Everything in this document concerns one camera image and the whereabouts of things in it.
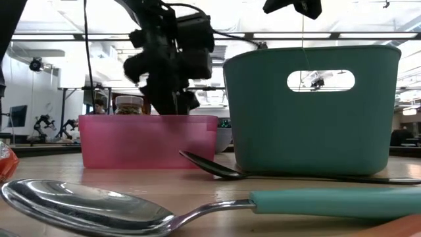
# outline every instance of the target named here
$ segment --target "table surface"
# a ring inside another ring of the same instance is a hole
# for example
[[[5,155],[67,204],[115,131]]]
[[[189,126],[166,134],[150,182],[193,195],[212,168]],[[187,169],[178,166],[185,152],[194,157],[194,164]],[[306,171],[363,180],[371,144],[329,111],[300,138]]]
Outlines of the table surface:
[[[216,161],[229,167],[235,165],[232,153],[217,155]],[[421,178],[421,159],[391,157],[387,168],[377,176]],[[13,178],[61,180],[123,192],[154,201],[175,214],[184,214],[214,201],[245,199],[253,190],[385,186],[299,179],[221,181],[201,170],[85,170],[80,154],[21,159]],[[239,210],[211,213],[183,226],[171,236],[341,236],[377,224],[333,217],[256,215],[250,210]],[[3,201],[0,201],[0,228],[21,237],[77,236],[32,220]]]

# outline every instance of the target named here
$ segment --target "pink container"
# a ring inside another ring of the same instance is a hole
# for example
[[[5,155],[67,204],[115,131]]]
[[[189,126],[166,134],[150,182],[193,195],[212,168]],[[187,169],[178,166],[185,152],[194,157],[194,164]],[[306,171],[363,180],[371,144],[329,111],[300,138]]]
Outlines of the pink container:
[[[215,116],[79,116],[84,167],[195,169],[178,151],[213,161],[217,125]]]

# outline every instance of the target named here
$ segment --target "basket handle hole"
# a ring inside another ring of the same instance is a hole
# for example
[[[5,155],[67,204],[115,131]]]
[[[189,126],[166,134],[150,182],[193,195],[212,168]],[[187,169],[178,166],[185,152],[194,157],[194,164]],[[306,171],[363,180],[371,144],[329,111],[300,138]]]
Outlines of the basket handle hole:
[[[287,84],[293,92],[344,92],[355,85],[349,70],[302,70],[292,72]]]

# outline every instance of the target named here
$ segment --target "spoon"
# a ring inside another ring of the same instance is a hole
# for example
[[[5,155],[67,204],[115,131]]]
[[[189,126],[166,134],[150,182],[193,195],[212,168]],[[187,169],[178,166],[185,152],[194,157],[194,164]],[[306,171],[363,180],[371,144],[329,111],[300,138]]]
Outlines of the spoon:
[[[13,234],[12,232],[9,232],[7,230],[3,230],[0,228],[0,237],[19,237],[16,234]]]
[[[213,161],[190,153],[188,151],[179,151],[179,154],[195,163],[200,169],[207,171],[215,176],[225,178],[226,180],[241,180],[245,178],[256,178],[258,176],[278,176],[278,177],[299,177],[299,174],[287,172],[239,172],[232,170]],[[341,175],[303,175],[309,178],[323,178],[342,182],[357,182],[368,184],[396,184],[396,185],[416,185],[421,184],[421,179],[417,178],[376,178],[365,176],[341,176]]]
[[[421,213],[421,188],[256,191],[249,199],[210,203],[180,216],[138,197],[52,180],[10,181],[1,195],[31,218],[86,236],[162,237],[203,215],[238,209],[385,220]]]

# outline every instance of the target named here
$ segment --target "teal basket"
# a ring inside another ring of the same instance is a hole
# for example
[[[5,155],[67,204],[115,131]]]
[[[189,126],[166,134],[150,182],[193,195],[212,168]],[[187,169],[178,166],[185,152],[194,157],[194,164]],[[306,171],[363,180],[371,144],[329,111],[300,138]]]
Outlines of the teal basket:
[[[400,57],[397,48],[365,45],[265,49],[227,60],[239,167],[348,175],[384,169]],[[300,70],[348,70],[355,84],[341,92],[293,92],[287,78]]]

